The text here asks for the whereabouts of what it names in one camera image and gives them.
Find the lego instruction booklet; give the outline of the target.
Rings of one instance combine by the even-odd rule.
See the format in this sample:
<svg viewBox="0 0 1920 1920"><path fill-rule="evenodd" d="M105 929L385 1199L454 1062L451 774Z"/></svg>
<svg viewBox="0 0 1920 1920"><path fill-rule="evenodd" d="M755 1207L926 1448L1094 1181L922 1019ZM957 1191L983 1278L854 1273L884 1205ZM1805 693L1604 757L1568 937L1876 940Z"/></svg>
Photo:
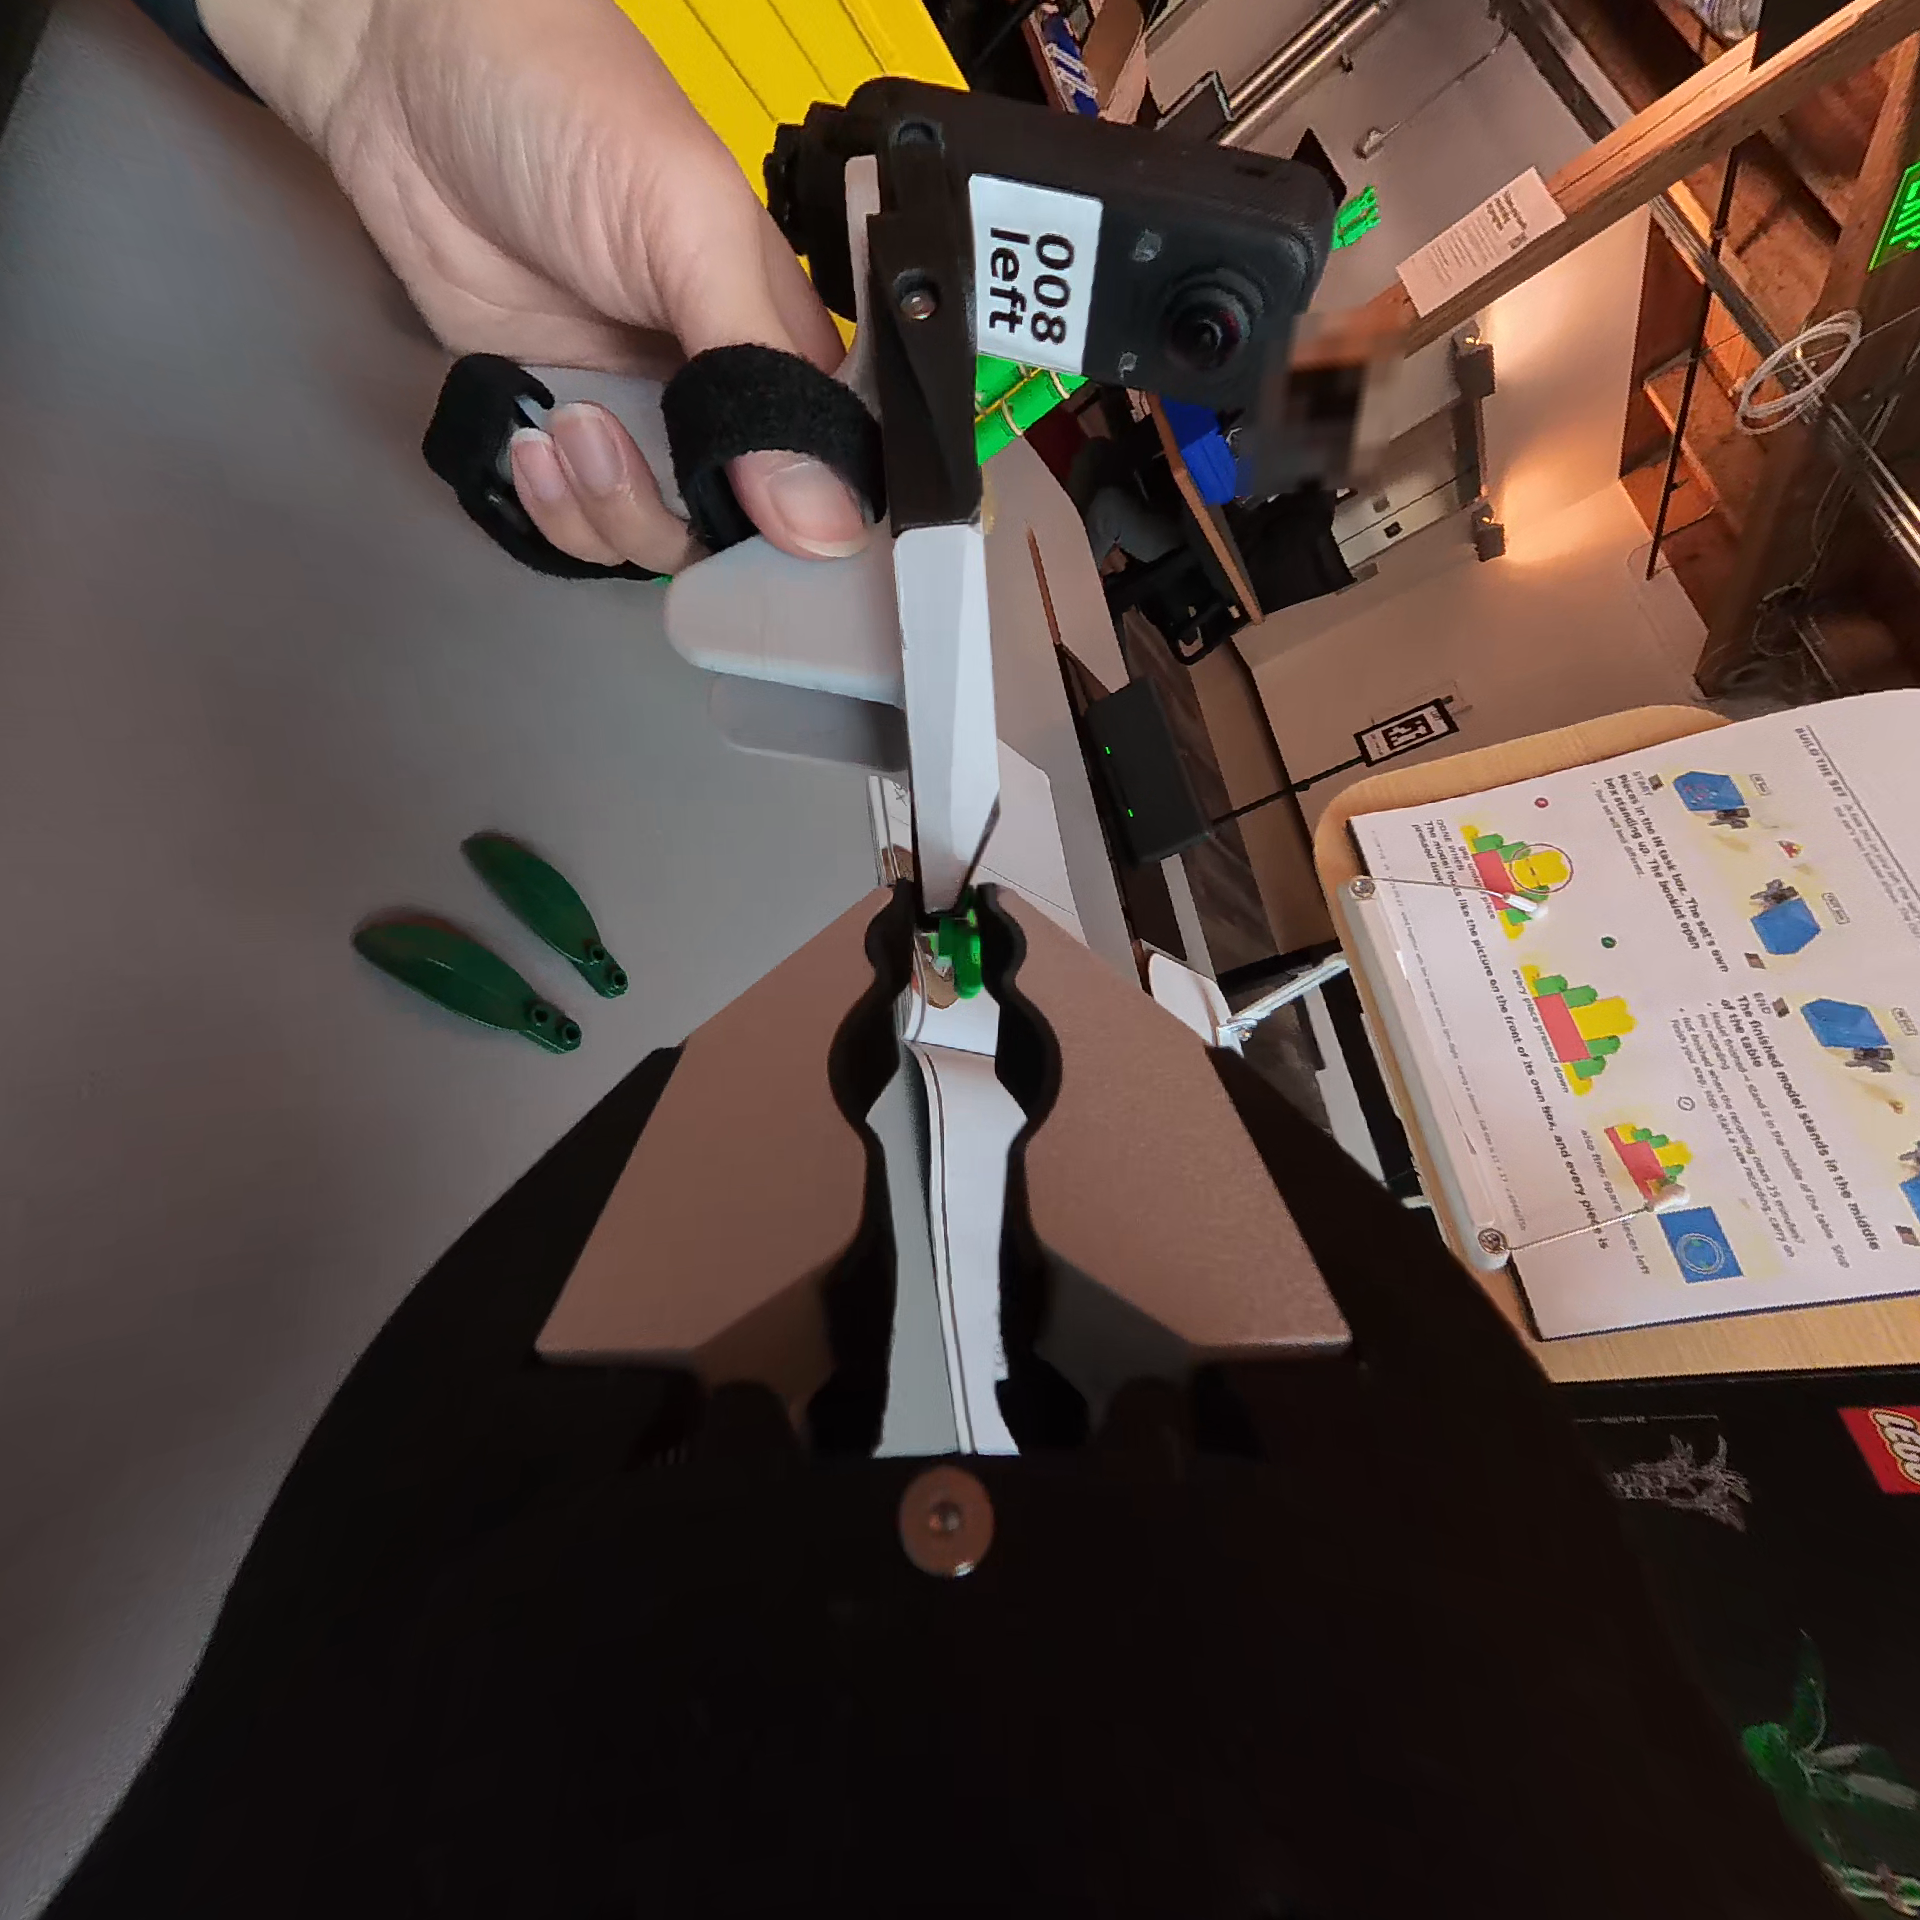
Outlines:
<svg viewBox="0 0 1920 1920"><path fill-rule="evenodd" d="M998 745L1000 812L977 876L1017 895L1082 941L1043 770ZM913 972L897 1001L907 1092L923 1107L923 1197L932 1293L965 1453L1014 1455L1017 1443L998 1404L1006 1380L1000 1336L1000 1236L1006 1154L1019 1110L996 1075L998 1004L957 989L952 961L926 931L913 936Z"/></svg>

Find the wooden sign board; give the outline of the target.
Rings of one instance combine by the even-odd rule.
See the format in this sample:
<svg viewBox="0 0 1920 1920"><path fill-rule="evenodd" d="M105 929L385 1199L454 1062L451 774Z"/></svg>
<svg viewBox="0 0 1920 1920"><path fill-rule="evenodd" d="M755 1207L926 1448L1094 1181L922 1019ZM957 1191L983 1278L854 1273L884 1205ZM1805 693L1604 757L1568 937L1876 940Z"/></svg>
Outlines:
<svg viewBox="0 0 1920 1920"><path fill-rule="evenodd" d="M1381 960L1360 923L1362 903L1352 895L1364 869L1352 820L1394 808L1449 804L1602 760L1650 754L1724 726L1724 715L1710 708L1655 703L1438 760L1396 761L1338 792L1312 831L1313 872L1350 964L1366 1050L1417 1176L1424 1207L1411 1207L1410 1218L1424 1223L1425 1236L1479 1286L1551 1382L1884 1373L1917 1364L1917 1301L1912 1293L1539 1338L1509 1270L1487 1263L1475 1240L1460 1240L1445 1205L1449 1170L1444 1149L1449 1134L1405 1077L1403 1019L1392 1007Z"/></svg>

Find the wooden beam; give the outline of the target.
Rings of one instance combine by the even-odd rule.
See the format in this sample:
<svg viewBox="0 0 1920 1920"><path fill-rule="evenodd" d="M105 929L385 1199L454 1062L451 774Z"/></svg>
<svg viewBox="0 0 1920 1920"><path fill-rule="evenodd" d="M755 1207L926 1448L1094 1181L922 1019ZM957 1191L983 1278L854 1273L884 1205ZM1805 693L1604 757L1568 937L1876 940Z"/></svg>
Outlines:
<svg viewBox="0 0 1920 1920"><path fill-rule="evenodd" d="M1548 180L1558 223L1527 237L1429 313L1417 313L1402 284L1357 307L1307 313L1295 330L1294 369L1362 367L1428 347L1916 27L1913 1L1851 1L1767 60L1757 60L1747 44L1722 54Z"/></svg>

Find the dark green lego leaf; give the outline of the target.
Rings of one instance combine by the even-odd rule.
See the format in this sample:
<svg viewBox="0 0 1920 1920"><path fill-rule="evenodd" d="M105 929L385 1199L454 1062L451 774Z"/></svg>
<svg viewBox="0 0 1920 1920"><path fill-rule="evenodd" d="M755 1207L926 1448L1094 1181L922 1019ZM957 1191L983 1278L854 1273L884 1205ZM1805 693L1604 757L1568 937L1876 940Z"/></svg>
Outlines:
<svg viewBox="0 0 1920 1920"><path fill-rule="evenodd" d="M602 998L625 996L630 975L606 945L577 888L531 846L497 829L468 833L459 852L490 893Z"/></svg>
<svg viewBox="0 0 1920 1920"><path fill-rule="evenodd" d="M551 1054L576 1051L582 1025L465 929L419 915L358 926L351 950L436 1006Z"/></svg>

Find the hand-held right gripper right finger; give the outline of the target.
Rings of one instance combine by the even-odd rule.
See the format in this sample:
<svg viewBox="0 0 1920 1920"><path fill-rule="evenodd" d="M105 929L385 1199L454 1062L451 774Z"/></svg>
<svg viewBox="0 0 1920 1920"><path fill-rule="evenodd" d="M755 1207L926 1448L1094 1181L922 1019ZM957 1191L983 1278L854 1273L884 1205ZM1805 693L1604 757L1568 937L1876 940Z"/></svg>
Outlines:
<svg viewBox="0 0 1920 1920"><path fill-rule="evenodd" d="M1228 1092L1235 1055L1000 885L975 898L1006 1151L1002 1419L1085 1443L1132 1386L1345 1358L1352 1329Z"/></svg>

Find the white paper notice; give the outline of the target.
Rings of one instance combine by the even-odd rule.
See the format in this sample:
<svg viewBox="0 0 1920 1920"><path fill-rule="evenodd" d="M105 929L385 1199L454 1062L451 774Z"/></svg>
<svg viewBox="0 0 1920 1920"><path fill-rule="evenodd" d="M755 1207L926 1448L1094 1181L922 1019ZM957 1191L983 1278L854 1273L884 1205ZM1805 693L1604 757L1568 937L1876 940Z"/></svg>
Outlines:
<svg viewBox="0 0 1920 1920"><path fill-rule="evenodd" d="M1411 309L1421 317L1445 307L1475 287L1505 259L1543 232L1560 228L1566 214L1533 166L1505 181L1421 247L1402 258L1397 280Z"/></svg>

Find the person's left hand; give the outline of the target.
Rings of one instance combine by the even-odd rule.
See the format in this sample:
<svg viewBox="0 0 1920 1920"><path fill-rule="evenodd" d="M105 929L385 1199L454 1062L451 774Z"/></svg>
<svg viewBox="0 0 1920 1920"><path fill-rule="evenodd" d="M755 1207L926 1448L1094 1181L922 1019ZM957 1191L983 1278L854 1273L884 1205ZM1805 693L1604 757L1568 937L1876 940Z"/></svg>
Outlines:
<svg viewBox="0 0 1920 1920"><path fill-rule="evenodd" d="M651 44L595 1L203 1L147 14L323 159L436 337L665 377L841 336Z"/></svg>

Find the wooden shelf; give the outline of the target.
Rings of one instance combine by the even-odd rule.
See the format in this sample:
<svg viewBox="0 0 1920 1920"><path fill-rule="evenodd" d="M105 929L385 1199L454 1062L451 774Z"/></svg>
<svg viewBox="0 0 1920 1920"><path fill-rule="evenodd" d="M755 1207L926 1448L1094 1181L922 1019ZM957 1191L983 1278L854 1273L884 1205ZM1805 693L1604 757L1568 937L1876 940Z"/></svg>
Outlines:
<svg viewBox="0 0 1920 1920"><path fill-rule="evenodd" d="M1620 475L1724 702L1916 686L1916 37L1652 208Z"/></svg>

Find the black box with green lights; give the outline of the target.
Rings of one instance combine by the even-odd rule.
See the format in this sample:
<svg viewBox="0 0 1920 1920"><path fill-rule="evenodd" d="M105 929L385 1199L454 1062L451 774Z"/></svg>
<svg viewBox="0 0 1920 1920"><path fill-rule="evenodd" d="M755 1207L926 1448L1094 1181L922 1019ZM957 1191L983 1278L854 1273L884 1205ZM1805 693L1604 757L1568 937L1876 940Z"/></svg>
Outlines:
<svg viewBox="0 0 1920 1920"><path fill-rule="evenodd" d="M1157 865L1212 833L1155 684L1099 693L1082 714L1095 785L1132 867Z"/></svg>

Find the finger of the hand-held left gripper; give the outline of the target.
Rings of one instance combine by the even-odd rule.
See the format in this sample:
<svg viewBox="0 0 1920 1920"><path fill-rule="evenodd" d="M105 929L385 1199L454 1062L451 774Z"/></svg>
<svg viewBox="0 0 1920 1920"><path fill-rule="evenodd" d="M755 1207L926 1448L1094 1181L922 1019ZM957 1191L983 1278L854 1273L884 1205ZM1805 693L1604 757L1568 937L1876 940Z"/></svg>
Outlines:
<svg viewBox="0 0 1920 1920"><path fill-rule="evenodd" d="M939 918L971 885L1000 804L980 519L897 534L892 568L917 888L923 915Z"/></svg>

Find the printed task sheet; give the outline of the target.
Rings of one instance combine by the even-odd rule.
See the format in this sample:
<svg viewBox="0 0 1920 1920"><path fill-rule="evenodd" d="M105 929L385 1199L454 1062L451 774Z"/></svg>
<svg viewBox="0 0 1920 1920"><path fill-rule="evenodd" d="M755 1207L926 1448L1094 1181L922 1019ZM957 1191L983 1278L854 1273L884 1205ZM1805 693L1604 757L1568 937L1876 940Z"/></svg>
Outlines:
<svg viewBox="0 0 1920 1920"><path fill-rule="evenodd" d="M1355 972L1545 1339L1912 1297L1917 692L1360 798Z"/></svg>

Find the black white marker tag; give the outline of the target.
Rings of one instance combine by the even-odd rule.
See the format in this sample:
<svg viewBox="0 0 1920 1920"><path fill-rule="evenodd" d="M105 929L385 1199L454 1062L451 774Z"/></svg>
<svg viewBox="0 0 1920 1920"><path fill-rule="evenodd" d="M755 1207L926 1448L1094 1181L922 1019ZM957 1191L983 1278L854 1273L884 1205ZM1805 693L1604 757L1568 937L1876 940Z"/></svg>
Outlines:
<svg viewBox="0 0 1920 1920"><path fill-rule="evenodd" d="M1453 696L1439 693L1355 732L1357 761L1378 768L1460 732Z"/></svg>

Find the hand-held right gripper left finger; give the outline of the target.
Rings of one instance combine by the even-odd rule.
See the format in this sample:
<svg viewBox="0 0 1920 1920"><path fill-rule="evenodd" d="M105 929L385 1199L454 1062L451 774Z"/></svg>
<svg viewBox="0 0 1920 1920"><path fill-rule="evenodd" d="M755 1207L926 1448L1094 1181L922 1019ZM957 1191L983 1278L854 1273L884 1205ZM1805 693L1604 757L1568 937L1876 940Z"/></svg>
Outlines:
<svg viewBox="0 0 1920 1920"><path fill-rule="evenodd" d="M872 890L681 1044L539 1327L554 1364L762 1386L872 1455L897 1238L872 1111L899 1070L917 895Z"/></svg>

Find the blue storage crate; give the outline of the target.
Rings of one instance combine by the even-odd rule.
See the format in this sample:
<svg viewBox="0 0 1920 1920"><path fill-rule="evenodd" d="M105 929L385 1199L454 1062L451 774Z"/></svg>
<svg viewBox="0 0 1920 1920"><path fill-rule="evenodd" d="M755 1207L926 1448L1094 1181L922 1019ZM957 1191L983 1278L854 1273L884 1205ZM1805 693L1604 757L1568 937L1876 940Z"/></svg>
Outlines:
<svg viewBox="0 0 1920 1920"><path fill-rule="evenodd" d="M1241 497L1235 444L1221 416L1203 404L1173 398L1162 398L1162 414L1199 499L1223 507Z"/></svg>

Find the yellow ribbed crate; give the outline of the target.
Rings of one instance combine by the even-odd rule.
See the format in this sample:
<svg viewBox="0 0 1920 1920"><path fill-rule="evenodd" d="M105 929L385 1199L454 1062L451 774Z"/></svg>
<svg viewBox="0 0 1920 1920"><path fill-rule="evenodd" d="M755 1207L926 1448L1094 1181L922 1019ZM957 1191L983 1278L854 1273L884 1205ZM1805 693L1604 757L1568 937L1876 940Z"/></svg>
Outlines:
<svg viewBox="0 0 1920 1920"><path fill-rule="evenodd" d="M961 87L919 1L619 1L752 191L779 126L880 77Z"/></svg>

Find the green lego bamboo model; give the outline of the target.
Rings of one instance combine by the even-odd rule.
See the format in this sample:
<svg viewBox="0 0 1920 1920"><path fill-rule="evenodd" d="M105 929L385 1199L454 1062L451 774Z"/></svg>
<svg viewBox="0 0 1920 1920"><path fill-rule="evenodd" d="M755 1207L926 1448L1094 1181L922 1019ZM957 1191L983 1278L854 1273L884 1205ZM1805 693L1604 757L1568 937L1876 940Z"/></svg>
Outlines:
<svg viewBox="0 0 1920 1920"><path fill-rule="evenodd" d="M971 445L983 467L1011 442L1075 395L1087 380L1048 366L980 354L971 372Z"/></svg>

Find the dark lego box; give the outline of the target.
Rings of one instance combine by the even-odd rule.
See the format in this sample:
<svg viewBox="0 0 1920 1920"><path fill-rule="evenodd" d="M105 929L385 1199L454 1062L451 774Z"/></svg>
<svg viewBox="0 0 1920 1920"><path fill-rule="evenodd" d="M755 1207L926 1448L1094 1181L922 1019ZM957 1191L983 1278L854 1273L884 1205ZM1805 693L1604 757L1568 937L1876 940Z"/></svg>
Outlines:
<svg viewBox="0 0 1920 1920"><path fill-rule="evenodd" d="M1916 1915L1916 1366L1560 1391L1750 1772L1850 1914Z"/></svg>

